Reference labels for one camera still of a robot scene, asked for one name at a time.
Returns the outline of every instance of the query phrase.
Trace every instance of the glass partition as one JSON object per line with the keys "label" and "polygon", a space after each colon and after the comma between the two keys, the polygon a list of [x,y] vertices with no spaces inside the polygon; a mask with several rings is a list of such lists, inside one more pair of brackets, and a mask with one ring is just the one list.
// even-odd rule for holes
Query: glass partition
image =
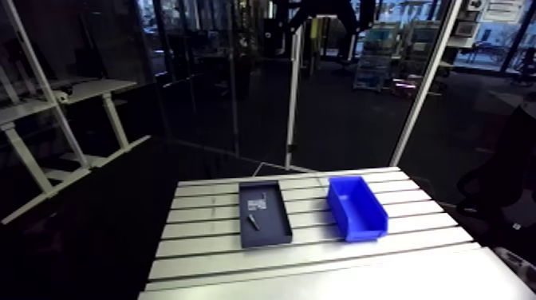
{"label": "glass partition", "polygon": [[[353,55],[346,54],[344,26],[337,36],[330,37],[327,30],[323,37],[322,26],[315,24],[333,24],[336,19],[305,23],[290,149],[293,166],[328,171],[388,165],[423,82],[449,2],[432,4],[384,2],[376,11],[380,20],[355,34]],[[354,3],[356,19],[363,18],[357,9],[360,5]],[[438,14],[441,6],[443,13]],[[332,38],[338,43],[330,44]],[[326,45],[326,39],[336,57],[315,55],[316,44]],[[451,65],[442,61],[439,68],[448,73]],[[435,81],[432,91],[441,93],[441,89]]]}

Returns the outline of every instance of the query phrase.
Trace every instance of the small metal part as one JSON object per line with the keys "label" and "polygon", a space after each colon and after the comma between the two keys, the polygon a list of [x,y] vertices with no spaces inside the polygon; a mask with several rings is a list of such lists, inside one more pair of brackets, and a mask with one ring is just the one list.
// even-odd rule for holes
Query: small metal part
{"label": "small metal part", "polygon": [[255,221],[255,218],[253,217],[252,214],[249,214],[249,215],[247,216],[247,219],[250,220],[251,224],[253,225],[253,227],[255,227],[255,230],[256,230],[256,231],[260,231],[260,230],[261,230],[261,228],[258,226],[258,224],[257,224],[257,222]]}

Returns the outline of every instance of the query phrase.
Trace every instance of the blue bin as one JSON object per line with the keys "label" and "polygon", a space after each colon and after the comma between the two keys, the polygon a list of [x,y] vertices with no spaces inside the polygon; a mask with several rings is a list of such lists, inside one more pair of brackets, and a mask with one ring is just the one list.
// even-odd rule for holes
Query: blue bin
{"label": "blue bin", "polygon": [[328,204],[346,242],[387,234],[387,212],[360,176],[329,178]]}

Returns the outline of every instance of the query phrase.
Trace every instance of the dark gray tray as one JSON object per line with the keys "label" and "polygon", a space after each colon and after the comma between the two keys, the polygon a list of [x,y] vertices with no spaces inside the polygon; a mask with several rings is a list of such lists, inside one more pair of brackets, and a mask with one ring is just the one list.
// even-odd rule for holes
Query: dark gray tray
{"label": "dark gray tray", "polygon": [[[277,181],[241,183],[239,198],[242,248],[292,242],[292,229]],[[249,215],[254,217],[259,230],[248,219]]]}

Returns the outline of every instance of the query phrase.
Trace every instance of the white desk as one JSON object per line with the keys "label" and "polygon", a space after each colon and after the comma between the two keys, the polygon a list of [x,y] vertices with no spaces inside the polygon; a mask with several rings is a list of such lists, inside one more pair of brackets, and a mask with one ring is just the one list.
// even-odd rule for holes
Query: white desk
{"label": "white desk", "polygon": [[[389,215],[376,242],[341,241],[325,202],[328,177],[358,174]],[[294,236],[244,251],[238,183],[258,180],[278,180]],[[398,168],[181,182],[161,239],[143,300],[534,298]]]}
{"label": "white desk", "polygon": [[[63,105],[72,105],[80,101],[85,101],[94,97],[100,97],[104,104],[104,109],[110,120],[113,132],[116,135],[120,149],[109,157],[87,156],[88,161],[93,167],[102,167],[108,162],[116,159],[125,152],[130,151],[133,147],[146,141],[150,136],[144,136],[130,143],[124,133],[116,106],[112,101],[112,92],[117,92],[128,87],[136,85],[133,81],[118,81],[113,79],[100,79],[86,81],[73,85],[73,93],[65,101],[60,101]],[[72,153],[65,154],[62,158],[67,160],[76,160]]]}
{"label": "white desk", "polygon": [[[61,85],[60,81],[55,82],[57,86]],[[60,101],[62,105],[72,105],[74,103],[91,99],[93,97],[101,97],[104,103],[104,109],[108,114],[112,129],[116,134],[116,138],[119,142],[120,149],[114,152],[111,156],[100,157],[100,156],[88,156],[84,154],[84,158],[89,162],[91,167],[102,167],[108,162],[116,159],[117,157],[123,155],[126,152],[129,152],[135,146],[143,143],[148,140],[150,136],[144,136],[138,140],[133,141],[132,143],[128,142],[127,137],[123,130],[123,125],[121,124],[120,118],[117,115],[116,107],[112,102],[112,92],[125,89],[127,87],[136,85],[132,81],[116,81],[116,80],[91,80],[86,82],[81,82],[79,84],[73,85],[73,94],[70,95],[67,101]],[[62,189],[68,187],[70,184],[78,181],[82,177],[89,174],[90,170],[83,168],[84,164],[79,161],[79,159],[74,153],[66,153],[61,158],[65,160],[79,161],[82,168],[78,168],[74,172],[66,172],[62,170],[54,169],[41,169],[34,157],[32,156],[30,150],[24,144],[24,141],[18,136],[17,132],[14,129],[13,120],[18,118],[30,115],[32,113],[38,113],[45,109],[54,108],[56,103],[49,102],[39,102],[39,101],[30,101],[26,103],[21,103],[19,105],[14,105],[7,109],[0,110],[0,129],[6,133],[10,139],[10,143],[14,146],[17,151],[18,156],[24,162],[25,166],[28,168],[33,178],[36,180],[40,189],[43,191],[39,196],[30,200],[28,203],[13,211],[7,217],[2,220],[2,223],[6,224],[18,216],[24,214],[31,208],[37,206],[46,199],[56,195]],[[49,180],[59,180],[61,181],[57,185],[52,185]]]}
{"label": "white desk", "polygon": [[71,105],[93,97],[102,97],[107,93],[117,92],[134,85],[136,83],[133,81],[117,81],[113,79],[81,82],[73,85],[73,94],[69,95],[67,101],[62,101],[61,103]]}
{"label": "white desk", "polygon": [[46,109],[51,109],[55,103],[39,100],[25,100],[17,105],[11,105],[0,109],[0,124],[7,124],[25,116],[40,113]]}

